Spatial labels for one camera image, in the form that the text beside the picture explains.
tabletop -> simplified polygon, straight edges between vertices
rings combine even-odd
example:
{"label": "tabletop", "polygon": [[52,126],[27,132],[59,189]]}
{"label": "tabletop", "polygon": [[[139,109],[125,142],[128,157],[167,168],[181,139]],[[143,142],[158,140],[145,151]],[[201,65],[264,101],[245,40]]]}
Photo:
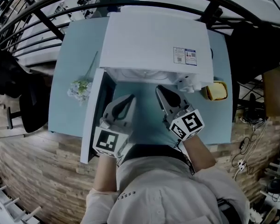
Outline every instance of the tabletop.
{"label": "tabletop", "polygon": [[[71,82],[85,75],[98,51],[90,73],[90,78],[93,78],[99,64],[107,23],[108,18],[80,20],[71,22],[67,29],[53,77],[49,106],[50,131],[83,136],[87,102],[80,106],[77,100],[68,97],[67,90]],[[199,91],[186,94],[186,97],[199,110],[205,122],[205,128],[199,133],[202,141],[205,144],[229,143],[232,127],[232,84],[228,51],[222,34],[208,31],[208,35],[214,54],[214,76],[227,84],[228,98],[222,101],[208,101]],[[130,93],[136,96],[137,110],[133,121],[133,137],[136,142],[173,145],[176,137],[162,124],[164,113],[155,96],[156,86],[146,83],[126,85],[119,82],[114,98]]]}
{"label": "tabletop", "polygon": [[56,63],[49,104],[49,130],[83,136],[87,102],[81,106],[67,95],[70,83],[83,77],[98,51],[89,78],[93,79],[99,64],[109,18],[73,21],[66,30]]}

white shirt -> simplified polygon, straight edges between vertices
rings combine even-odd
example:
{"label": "white shirt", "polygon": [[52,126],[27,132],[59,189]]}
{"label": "white shirt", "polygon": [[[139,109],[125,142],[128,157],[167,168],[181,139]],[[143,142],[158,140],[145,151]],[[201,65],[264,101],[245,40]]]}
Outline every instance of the white shirt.
{"label": "white shirt", "polygon": [[89,192],[82,224],[220,224],[219,198],[249,221],[247,198],[217,165],[192,176],[178,159],[142,157],[118,168],[117,184],[118,192]]}

cabinet door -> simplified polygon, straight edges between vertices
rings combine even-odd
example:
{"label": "cabinet door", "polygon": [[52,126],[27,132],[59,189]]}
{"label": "cabinet door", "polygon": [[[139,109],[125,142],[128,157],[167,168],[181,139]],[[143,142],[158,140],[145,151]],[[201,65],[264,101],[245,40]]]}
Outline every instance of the cabinet door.
{"label": "cabinet door", "polygon": [[88,163],[96,151],[92,148],[95,127],[99,126],[99,119],[105,108],[112,101],[116,83],[103,68],[97,68],[92,82],[91,92],[86,110],[81,158],[82,163]]}

yellow sponge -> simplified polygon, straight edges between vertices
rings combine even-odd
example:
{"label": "yellow sponge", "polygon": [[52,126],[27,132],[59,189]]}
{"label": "yellow sponge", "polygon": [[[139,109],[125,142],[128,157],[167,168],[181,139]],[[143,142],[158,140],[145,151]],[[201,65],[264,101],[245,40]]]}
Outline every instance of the yellow sponge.
{"label": "yellow sponge", "polygon": [[209,85],[208,92],[211,100],[225,99],[227,97],[225,86],[219,82]]}

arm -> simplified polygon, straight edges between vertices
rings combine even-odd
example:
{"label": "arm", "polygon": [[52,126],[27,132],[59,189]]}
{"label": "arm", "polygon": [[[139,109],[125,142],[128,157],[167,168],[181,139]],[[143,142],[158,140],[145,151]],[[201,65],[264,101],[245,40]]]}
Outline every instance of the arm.
{"label": "arm", "polygon": [[213,155],[201,142],[197,135],[185,140],[183,145],[187,150],[189,158],[196,172],[200,171],[201,169],[213,167],[216,164],[216,160],[214,159]]}
{"label": "arm", "polygon": [[93,189],[86,198],[86,212],[81,223],[107,223],[111,209],[119,195],[116,190],[116,159],[101,155]]}
{"label": "arm", "polygon": [[116,192],[116,159],[101,155],[94,178],[93,188],[100,192]]}
{"label": "arm", "polygon": [[216,160],[199,137],[183,142],[196,173],[194,180],[207,186],[217,199],[228,201],[238,212],[242,223],[249,221],[249,201],[237,183],[225,170],[216,165]]}

